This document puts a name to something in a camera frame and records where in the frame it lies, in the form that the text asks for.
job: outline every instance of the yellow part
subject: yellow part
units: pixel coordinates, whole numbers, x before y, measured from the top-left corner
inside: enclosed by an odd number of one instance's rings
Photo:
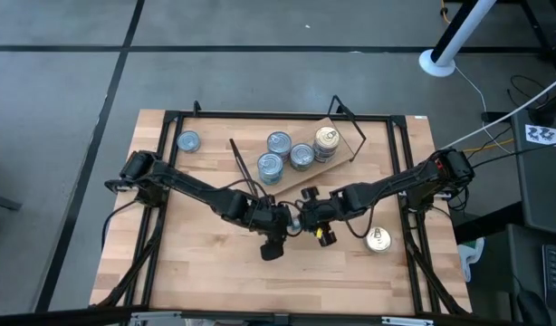
[[[502,141],[502,142],[499,143],[499,144],[500,144],[500,145],[505,145],[505,144],[509,144],[509,143],[511,143],[511,142],[513,142],[513,139],[508,139],[508,140],[506,140],[506,141]],[[485,146],[484,149],[492,149],[492,148],[494,148],[494,147],[496,147],[496,146],[497,146],[497,144],[488,145],[488,146]],[[480,150],[484,150],[484,149],[481,149],[481,148],[477,148],[477,149],[464,149],[463,152],[467,153],[467,152],[477,151],[477,150],[479,150],[479,149],[480,149]]]
[[[445,1],[444,1],[444,0],[441,0],[441,9],[443,9],[443,8],[445,8]],[[446,23],[451,24],[451,21],[450,21],[449,19],[447,19],[447,15],[446,15],[446,14],[443,14],[443,20],[444,20]]]

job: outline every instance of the can lid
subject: can lid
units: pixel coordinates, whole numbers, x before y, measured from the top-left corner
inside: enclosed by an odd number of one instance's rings
[[[382,227],[373,227],[366,237],[367,246],[375,252],[383,252],[390,247],[390,234]]]
[[[332,149],[339,145],[340,134],[332,127],[322,127],[316,131],[316,142],[325,149]]]
[[[268,136],[268,150],[274,153],[287,153],[292,146],[292,140],[283,131],[275,131]]]
[[[314,149],[308,144],[295,145],[290,151],[290,158],[296,164],[309,164],[314,160]]]
[[[277,175],[282,168],[282,158],[276,154],[266,153],[258,159],[258,169],[265,175]]]
[[[195,150],[199,147],[199,137],[195,131],[184,131],[177,138],[177,146],[181,150]]]

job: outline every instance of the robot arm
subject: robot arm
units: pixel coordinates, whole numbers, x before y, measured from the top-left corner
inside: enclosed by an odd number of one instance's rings
[[[341,187],[331,191],[328,199],[317,199],[316,187],[305,188],[302,196],[306,200],[297,219],[303,231],[315,234],[319,243],[327,246],[336,242],[330,222],[362,216],[381,198],[403,191],[410,208],[425,208],[433,203],[434,194],[456,192],[469,184],[474,175],[462,152],[439,150],[414,168],[374,183]],[[261,247],[264,260],[283,255],[287,227],[292,225],[288,207],[276,205],[272,196],[258,198],[241,190],[212,187],[172,168],[152,152],[133,152],[120,172],[120,179],[107,181],[105,186],[114,192],[136,187],[139,191],[135,200],[145,206],[159,206],[170,188],[199,200],[225,221],[266,235],[267,241]]]

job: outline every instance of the white stand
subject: white stand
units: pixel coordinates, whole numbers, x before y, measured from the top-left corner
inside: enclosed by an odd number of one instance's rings
[[[461,26],[455,32],[455,35],[449,40],[449,43],[444,49],[434,49],[426,50],[419,56],[419,65],[428,74],[436,77],[446,77],[455,71],[455,61],[454,58],[467,41],[471,33],[474,32],[475,28],[485,15],[489,12],[492,6],[494,6],[496,0],[479,0],[474,8],[471,10],[469,15],[461,23]],[[457,28],[456,26],[449,25],[447,27],[446,33],[442,36],[449,37],[447,32],[449,28]],[[441,51],[439,58],[436,62],[431,59],[431,53],[434,51]]]
[[[440,66],[431,60],[433,50],[426,50],[419,55],[419,65],[423,70],[435,77],[447,77],[455,71],[455,60],[453,58],[446,65]]]

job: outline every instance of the sticker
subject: sticker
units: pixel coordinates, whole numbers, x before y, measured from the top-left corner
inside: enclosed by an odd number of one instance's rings
[[[525,139],[542,145],[556,144],[556,129],[526,124]]]

